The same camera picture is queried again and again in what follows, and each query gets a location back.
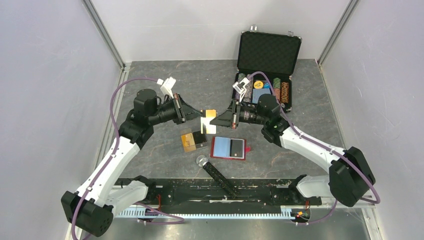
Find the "gold magnetic stripe card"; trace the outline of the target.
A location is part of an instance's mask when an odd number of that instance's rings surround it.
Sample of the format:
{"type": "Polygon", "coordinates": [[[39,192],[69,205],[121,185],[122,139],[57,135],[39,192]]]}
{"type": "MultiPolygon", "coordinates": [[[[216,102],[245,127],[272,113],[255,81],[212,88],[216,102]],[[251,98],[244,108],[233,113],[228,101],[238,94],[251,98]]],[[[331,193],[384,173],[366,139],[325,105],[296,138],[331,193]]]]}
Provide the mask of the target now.
{"type": "Polygon", "coordinates": [[[201,110],[203,116],[200,118],[202,134],[214,135],[217,133],[217,127],[211,124],[211,121],[217,116],[217,111],[215,109],[205,109],[201,110]]]}

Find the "red leather card holder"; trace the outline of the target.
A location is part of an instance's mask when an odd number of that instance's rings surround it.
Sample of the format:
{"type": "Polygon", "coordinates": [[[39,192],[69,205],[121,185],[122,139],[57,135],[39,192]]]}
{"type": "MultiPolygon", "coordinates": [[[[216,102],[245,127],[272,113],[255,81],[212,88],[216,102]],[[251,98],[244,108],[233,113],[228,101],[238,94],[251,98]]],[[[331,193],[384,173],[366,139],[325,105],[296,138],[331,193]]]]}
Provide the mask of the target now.
{"type": "Polygon", "coordinates": [[[214,136],[212,138],[210,157],[216,159],[245,161],[251,151],[247,141],[242,138],[214,136]]]}

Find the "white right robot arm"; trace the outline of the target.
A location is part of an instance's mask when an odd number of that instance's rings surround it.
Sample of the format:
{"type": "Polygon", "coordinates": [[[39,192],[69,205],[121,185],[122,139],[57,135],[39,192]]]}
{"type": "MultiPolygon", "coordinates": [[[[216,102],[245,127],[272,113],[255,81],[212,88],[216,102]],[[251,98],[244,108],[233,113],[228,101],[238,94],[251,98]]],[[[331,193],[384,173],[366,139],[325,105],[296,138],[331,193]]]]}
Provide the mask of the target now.
{"type": "Polygon", "coordinates": [[[261,95],[253,105],[241,105],[233,99],[227,110],[210,123],[232,129],[239,123],[261,125],[261,133],[269,143],[296,152],[325,170],[321,176],[301,175],[290,185],[288,196],[295,204],[312,197],[333,197],[347,207],[358,201],[381,201],[374,188],[376,179],[360,149],[336,147],[301,131],[272,94],[261,95]]]}

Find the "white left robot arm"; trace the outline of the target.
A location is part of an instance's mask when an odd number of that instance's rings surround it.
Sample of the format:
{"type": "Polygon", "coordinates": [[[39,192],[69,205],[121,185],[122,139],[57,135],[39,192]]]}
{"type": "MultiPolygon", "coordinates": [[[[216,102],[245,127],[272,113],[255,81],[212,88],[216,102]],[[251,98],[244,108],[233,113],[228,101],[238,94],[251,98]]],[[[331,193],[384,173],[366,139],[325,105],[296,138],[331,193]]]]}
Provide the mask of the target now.
{"type": "Polygon", "coordinates": [[[75,192],[66,191],[61,198],[75,240],[78,238],[76,228],[100,237],[114,217],[131,205],[140,201],[153,203],[157,190],[140,178],[120,190],[111,190],[128,163],[153,135],[155,125],[168,121],[179,125],[203,116],[178,93],[161,102],[156,91],[149,88],[140,90],[133,104],[134,108],[118,128],[110,150],[94,172],[75,192]]]}

